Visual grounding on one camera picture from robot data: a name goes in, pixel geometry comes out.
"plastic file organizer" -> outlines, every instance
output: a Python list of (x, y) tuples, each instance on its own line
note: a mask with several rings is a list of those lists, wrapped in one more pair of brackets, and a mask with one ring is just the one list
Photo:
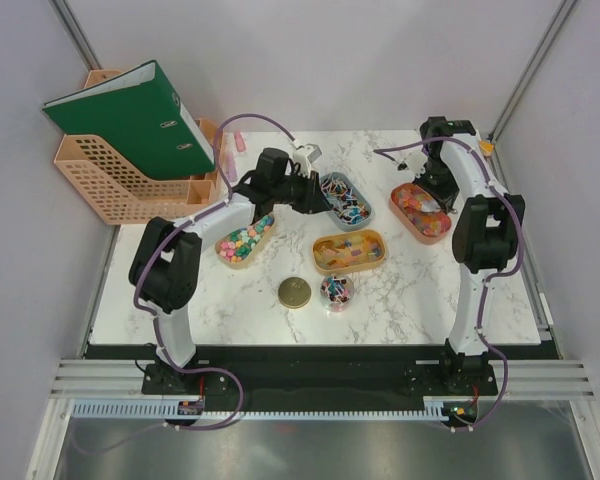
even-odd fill
[[(85, 88), (118, 73), (91, 71)], [(212, 143), (215, 125), (205, 119), (198, 123)], [(224, 147), (223, 138), (220, 163), (225, 157)], [(54, 163), (109, 225), (146, 223), (157, 216), (173, 220), (191, 215), (214, 202), (219, 194), (221, 179), (217, 169), (179, 180), (152, 180), (97, 135), (65, 135)]]

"colorful candy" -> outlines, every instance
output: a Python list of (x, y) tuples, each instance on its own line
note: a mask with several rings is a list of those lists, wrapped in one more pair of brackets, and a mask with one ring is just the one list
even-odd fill
[(264, 233), (269, 231), (273, 222), (273, 215), (265, 215), (254, 225), (230, 233), (227, 236), (228, 241), (220, 243), (218, 254), (231, 263), (242, 262), (262, 240)]

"pink object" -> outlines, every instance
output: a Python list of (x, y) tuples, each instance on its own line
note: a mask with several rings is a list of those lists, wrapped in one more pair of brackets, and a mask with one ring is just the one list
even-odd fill
[(233, 141), (236, 142), (236, 150), (238, 150), (238, 153), (242, 153), (247, 150), (247, 147), (244, 144), (244, 138), (242, 138), (242, 134), (240, 132), (233, 132)]
[(224, 157), (224, 173), (231, 183), (238, 181), (238, 170), (233, 153), (227, 152)]

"metal floor panel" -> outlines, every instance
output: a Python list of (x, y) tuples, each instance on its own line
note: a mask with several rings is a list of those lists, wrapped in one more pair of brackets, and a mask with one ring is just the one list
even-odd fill
[[(480, 402), (480, 409), (490, 405)], [(106, 447), (155, 420), (72, 419)], [(586, 480), (569, 404), (506, 403), (474, 433), (426, 422), (248, 421), (216, 432), (157, 429), (105, 455), (65, 446), (56, 480)]]

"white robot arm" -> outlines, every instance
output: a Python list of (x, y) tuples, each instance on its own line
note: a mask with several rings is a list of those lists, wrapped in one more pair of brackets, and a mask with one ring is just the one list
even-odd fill
[[(270, 213), (275, 204), (289, 204), (305, 214), (331, 209), (320, 189), (317, 172), (311, 170), (311, 163), (321, 155), (320, 149), (311, 144), (295, 147), (293, 158), (275, 148), (264, 149), (255, 170), (248, 172), (227, 198), (200, 210), (193, 218), (169, 222), (157, 217), (147, 224), (129, 281), (136, 287), (140, 284), (139, 298), (157, 313), (161, 337), (158, 343), (162, 344), (158, 355), (166, 363), (169, 362), (163, 348), (179, 367), (185, 366), (196, 352), (187, 304), (197, 286), (202, 251)], [(159, 246), (174, 232), (164, 249), (166, 253), (173, 252), (167, 260)]]

